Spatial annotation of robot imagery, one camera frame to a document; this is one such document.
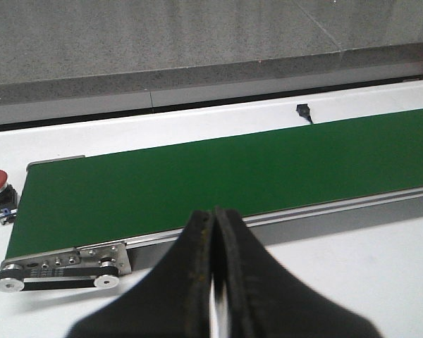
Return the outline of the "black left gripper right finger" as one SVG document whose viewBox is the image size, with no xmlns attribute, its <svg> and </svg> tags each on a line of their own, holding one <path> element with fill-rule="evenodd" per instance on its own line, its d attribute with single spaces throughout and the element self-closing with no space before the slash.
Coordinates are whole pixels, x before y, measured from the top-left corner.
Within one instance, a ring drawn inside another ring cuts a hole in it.
<svg viewBox="0 0 423 338">
<path fill-rule="evenodd" d="M 214 211 L 214 279 L 224 337 L 380 337 L 362 316 L 286 270 L 233 209 Z"/>
</svg>

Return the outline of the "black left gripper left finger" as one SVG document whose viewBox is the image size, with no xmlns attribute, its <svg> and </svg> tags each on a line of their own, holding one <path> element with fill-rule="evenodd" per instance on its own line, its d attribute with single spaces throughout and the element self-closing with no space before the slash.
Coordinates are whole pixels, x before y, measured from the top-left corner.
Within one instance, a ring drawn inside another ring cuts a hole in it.
<svg viewBox="0 0 423 338">
<path fill-rule="evenodd" d="M 154 268 L 69 337 L 209 337 L 214 217 L 195 211 Z"/>
</svg>

